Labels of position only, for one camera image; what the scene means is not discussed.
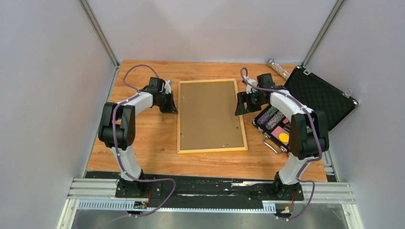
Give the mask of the black aluminium chip case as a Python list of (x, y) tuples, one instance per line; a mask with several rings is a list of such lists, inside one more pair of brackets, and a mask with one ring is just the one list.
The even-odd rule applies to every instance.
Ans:
[[(328, 131), (331, 131), (358, 106), (357, 100), (300, 66), (295, 67), (284, 87), (304, 105), (313, 110), (324, 111)], [(290, 153), (289, 144), (281, 142), (278, 138), (280, 133), (290, 133), (289, 120), (280, 111), (268, 105), (253, 119), (252, 124), (265, 135), (264, 143), (270, 139), (280, 147), (279, 151), (274, 150), (274, 152)]]

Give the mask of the yellow round chip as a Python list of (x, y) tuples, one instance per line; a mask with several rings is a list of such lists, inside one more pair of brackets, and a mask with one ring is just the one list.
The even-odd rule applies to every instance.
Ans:
[(279, 140), (285, 144), (289, 142), (289, 134), (287, 133), (280, 133), (278, 136)]

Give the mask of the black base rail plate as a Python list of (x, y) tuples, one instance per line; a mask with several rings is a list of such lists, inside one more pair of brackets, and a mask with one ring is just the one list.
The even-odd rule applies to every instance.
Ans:
[(132, 211), (159, 207), (189, 210), (259, 210), (265, 203), (290, 208), (299, 201), (315, 202), (324, 183), (286, 187), (273, 180), (141, 174), (141, 182), (127, 181), (118, 172), (90, 171), (85, 179), (112, 185), (109, 199), (123, 200)]

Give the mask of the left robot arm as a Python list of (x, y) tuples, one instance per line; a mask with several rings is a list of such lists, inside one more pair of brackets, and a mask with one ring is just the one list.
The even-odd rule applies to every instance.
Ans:
[(117, 198), (138, 198), (145, 194), (147, 180), (134, 151), (136, 116), (157, 106), (161, 113), (178, 114), (171, 89), (172, 82), (152, 77), (136, 94), (118, 103), (104, 104), (98, 139), (114, 154), (120, 168)]

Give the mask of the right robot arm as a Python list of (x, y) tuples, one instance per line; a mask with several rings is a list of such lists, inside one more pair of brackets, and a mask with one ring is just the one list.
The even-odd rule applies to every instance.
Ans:
[(246, 91), (237, 93), (236, 116), (260, 111), (262, 105), (269, 104), (290, 122), (290, 154), (276, 173), (270, 189), (278, 199), (288, 198), (298, 192), (301, 174), (306, 167), (320, 160), (322, 153), (329, 148), (326, 114), (301, 103), (286, 87), (276, 86), (269, 73), (251, 79), (247, 76), (247, 69), (242, 68), (240, 74)]

